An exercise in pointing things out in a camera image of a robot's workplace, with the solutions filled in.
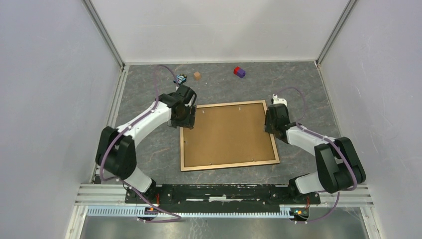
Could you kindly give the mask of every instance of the red block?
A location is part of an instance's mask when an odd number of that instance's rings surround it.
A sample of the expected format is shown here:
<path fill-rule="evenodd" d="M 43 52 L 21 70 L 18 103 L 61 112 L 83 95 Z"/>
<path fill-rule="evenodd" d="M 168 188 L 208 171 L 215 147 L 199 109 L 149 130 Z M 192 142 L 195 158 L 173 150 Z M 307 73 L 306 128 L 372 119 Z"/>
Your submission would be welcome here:
<path fill-rule="evenodd" d="M 234 69 L 233 73 L 236 75 L 237 71 L 240 69 L 240 67 L 236 66 L 236 68 Z"/>

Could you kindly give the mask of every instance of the small toy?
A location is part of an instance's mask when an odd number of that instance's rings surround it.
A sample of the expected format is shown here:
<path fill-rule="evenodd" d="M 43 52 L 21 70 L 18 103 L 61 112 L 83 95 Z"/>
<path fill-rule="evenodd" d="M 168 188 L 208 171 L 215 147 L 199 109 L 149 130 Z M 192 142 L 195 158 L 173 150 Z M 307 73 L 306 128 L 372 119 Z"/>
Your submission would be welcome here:
<path fill-rule="evenodd" d="M 240 78 L 243 78 L 246 75 L 246 71 L 243 70 L 242 68 L 238 67 L 238 66 L 236 66 L 236 68 L 234 69 L 233 73 L 235 75 L 237 75 L 238 77 L 240 77 Z"/>
<path fill-rule="evenodd" d="M 199 80 L 200 78 L 201 78 L 201 74 L 197 71 L 197 72 L 195 72 L 194 73 L 194 78 L 195 78 L 195 80 Z"/>
<path fill-rule="evenodd" d="M 177 80 L 177 82 L 179 83 L 179 85 L 181 85 L 181 84 L 185 83 L 187 79 L 188 79 L 188 76 L 187 75 L 180 74 L 180 75 L 177 75 L 176 79 L 173 80 L 173 83 L 175 84 L 176 83 L 176 80 Z"/>

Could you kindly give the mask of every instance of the wooden frame border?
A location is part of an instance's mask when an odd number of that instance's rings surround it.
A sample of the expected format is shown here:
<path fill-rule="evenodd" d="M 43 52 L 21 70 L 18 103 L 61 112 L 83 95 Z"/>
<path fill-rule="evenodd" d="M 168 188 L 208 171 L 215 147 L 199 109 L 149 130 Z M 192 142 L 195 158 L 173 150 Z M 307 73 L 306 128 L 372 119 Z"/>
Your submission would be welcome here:
<path fill-rule="evenodd" d="M 265 112 L 267 111 L 267 104 L 265 103 L 264 100 L 200 105 L 200 106 L 197 106 L 197 109 L 210 108 L 210 107 L 221 107 L 221 106 L 239 106 L 239 105 L 248 105 L 248 104 L 256 104 L 256 103 L 262 104 L 262 109 L 264 110 L 264 114 L 265 114 Z M 180 170 L 182 172 L 187 172 L 187 171 L 210 170 L 210 169 L 219 169 L 219 168 L 234 168 L 234 167 L 278 164 L 278 163 L 280 163 L 280 158 L 278 156 L 276 142 L 275 142 L 273 134 L 270 134 L 270 139 L 271 139 L 271 146 L 273 147 L 275 160 L 244 162 L 244 163 L 231 163 L 231 164 L 222 164 L 222 165 L 206 165 L 206 166 L 185 167 L 185 150 L 184 150 L 185 144 L 183 143 L 184 142 L 184 132 L 183 132 L 183 128 L 181 127 L 180 128 Z"/>

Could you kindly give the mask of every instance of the black mounting plate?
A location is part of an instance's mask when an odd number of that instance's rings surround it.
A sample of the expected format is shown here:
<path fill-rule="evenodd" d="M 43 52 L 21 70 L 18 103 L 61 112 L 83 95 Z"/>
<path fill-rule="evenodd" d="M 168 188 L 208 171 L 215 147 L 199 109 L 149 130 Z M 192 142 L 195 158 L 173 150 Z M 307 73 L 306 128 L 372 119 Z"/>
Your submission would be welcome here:
<path fill-rule="evenodd" d="M 261 213 L 280 212 L 280 205 L 320 204 L 319 194 L 292 198 L 287 185 L 280 184 L 178 184 L 157 185 L 146 195 L 152 203 L 159 198 L 160 208 L 178 213 Z M 126 204 L 143 204 L 128 189 Z"/>

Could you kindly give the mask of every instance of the metal corner post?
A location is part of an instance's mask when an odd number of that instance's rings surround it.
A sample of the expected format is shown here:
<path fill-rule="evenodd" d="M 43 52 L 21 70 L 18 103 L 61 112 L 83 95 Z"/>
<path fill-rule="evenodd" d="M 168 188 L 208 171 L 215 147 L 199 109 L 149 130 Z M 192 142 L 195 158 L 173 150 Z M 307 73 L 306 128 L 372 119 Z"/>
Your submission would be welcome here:
<path fill-rule="evenodd" d="M 335 27 L 332 30 L 327 42 L 325 43 L 324 47 L 322 48 L 321 53 L 319 54 L 318 58 L 315 61 L 317 66 L 319 66 L 321 62 L 324 60 L 325 56 L 327 55 L 327 52 L 329 51 L 330 47 L 334 43 L 335 39 L 337 38 L 340 30 L 343 28 L 344 23 L 346 22 L 347 18 L 349 17 L 350 13 L 352 12 L 357 2 L 358 0 L 349 0 L 349 2 L 346 4 L 346 7 L 344 8 L 343 12 L 340 15 L 340 18 L 335 24 Z"/>
<path fill-rule="evenodd" d="M 90 14 L 93 22 L 97 26 L 98 31 L 100 32 L 101 36 L 105 43 L 107 44 L 108 48 L 110 49 L 111 53 L 113 54 L 114 59 L 118 63 L 118 65 L 123 68 L 125 66 L 124 61 L 122 60 L 119 52 L 117 51 L 116 46 L 114 45 L 113 41 L 111 40 L 110 35 L 108 34 L 106 27 L 104 26 L 103 22 L 101 21 L 100 16 L 98 15 L 93 3 L 91 0 L 82 0 L 82 3 L 85 5 L 88 13 Z"/>

